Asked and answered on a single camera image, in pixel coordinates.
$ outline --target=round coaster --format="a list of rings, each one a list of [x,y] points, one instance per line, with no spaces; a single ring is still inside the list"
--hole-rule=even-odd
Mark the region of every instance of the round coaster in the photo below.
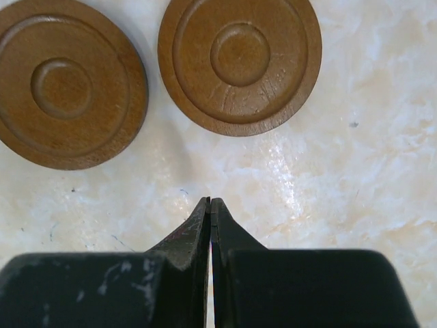
[[[119,154],[147,107],[144,67],[108,18],[74,0],[0,11],[0,139],[26,159],[84,169]]]
[[[158,58],[170,96],[192,121],[223,135],[256,135],[306,101],[322,39],[308,0],[172,0]]]

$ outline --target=marble surface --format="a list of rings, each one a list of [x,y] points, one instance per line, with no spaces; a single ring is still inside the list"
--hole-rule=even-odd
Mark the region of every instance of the marble surface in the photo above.
[[[248,138],[203,130],[168,96],[156,56],[168,0],[85,2],[136,45],[149,111],[124,152],[84,171],[0,143],[0,265],[30,251],[142,251],[211,195],[267,247],[381,251],[421,324],[437,326],[435,1],[312,0],[314,91],[286,124]]]

